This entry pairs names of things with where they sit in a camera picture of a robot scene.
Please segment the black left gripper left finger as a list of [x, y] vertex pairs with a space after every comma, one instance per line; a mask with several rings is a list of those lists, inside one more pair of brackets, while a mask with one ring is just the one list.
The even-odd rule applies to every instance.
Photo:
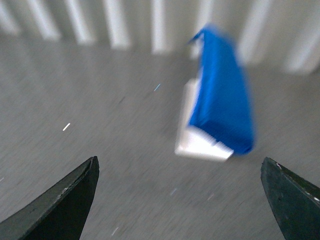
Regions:
[[0, 223], [2, 240], [78, 240], [99, 179], [93, 156]]

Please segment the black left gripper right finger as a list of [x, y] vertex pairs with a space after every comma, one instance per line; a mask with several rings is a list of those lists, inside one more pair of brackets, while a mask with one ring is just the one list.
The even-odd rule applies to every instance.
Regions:
[[320, 188], [273, 159], [261, 166], [261, 183], [286, 240], [320, 238]]

